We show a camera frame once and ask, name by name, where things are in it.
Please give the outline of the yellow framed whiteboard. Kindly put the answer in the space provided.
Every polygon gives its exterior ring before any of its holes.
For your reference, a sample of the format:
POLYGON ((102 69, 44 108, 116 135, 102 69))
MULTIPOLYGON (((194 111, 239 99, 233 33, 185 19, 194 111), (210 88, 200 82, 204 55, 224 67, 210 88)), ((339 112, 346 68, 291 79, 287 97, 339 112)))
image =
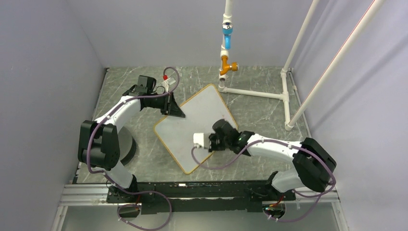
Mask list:
POLYGON ((220 119, 227 120, 233 128, 238 128, 238 124, 213 84, 199 90, 179 107, 185 117, 165 116, 155 124, 154 132, 182 172, 188 175, 199 167, 191 156, 194 133, 213 133, 212 126, 220 119))

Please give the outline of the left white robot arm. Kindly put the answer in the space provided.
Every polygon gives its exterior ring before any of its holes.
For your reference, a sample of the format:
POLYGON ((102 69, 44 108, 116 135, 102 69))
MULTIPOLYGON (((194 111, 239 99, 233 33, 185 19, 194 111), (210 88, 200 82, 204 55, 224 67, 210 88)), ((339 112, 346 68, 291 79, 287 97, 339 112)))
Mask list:
POLYGON ((138 196, 137 178, 120 161, 118 133, 125 123, 144 108, 159 109, 161 114, 185 118, 173 90, 158 94, 156 79, 140 75, 137 84, 123 93, 119 102, 102 117, 85 120, 80 127, 78 159, 91 174, 103 174, 126 202, 138 196))

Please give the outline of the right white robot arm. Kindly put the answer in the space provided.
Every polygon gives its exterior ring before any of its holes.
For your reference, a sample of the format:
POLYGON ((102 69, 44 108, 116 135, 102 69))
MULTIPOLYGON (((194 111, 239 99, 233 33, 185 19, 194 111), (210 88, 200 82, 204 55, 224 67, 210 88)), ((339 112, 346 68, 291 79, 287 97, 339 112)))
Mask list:
POLYGON ((237 155, 269 157, 290 165, 288 170, 270 175, 265 193, 271 200, 302 187, 324 193, 327 187, 336 184, 333 172, 337 163, 313 138, 282 141, 252 131, 239 132, 224 119, 217 121, 212 129, 213 132, 204 134, 199 143, 209 152, 228 149, 237 155))

